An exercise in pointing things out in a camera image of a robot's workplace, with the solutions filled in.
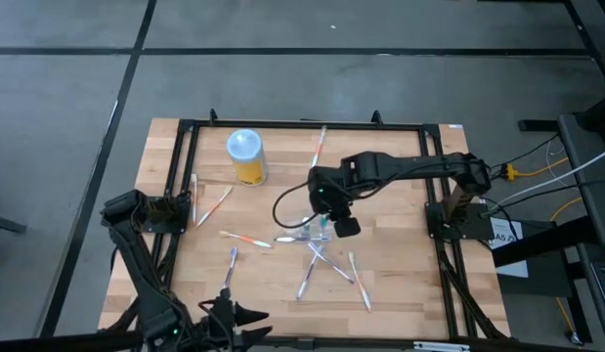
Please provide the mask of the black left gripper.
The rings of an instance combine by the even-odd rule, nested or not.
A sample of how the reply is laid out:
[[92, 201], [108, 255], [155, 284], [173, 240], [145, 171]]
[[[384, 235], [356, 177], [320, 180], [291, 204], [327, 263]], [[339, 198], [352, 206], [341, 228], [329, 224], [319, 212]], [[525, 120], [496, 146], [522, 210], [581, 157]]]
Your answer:
[[[207, 313], [209, 335], [213, 340], [233, 340], [235, 324], [241, 327], [269, 317], [267, 312], [245, 309], [239, 303], [234, 305], [228, 288], [222, 288], [215, 298], [204, 301], [203, 309]], [[272, 330], [271, 326], [242, 330], [236, 335], [236, 348], [251, 348]]]

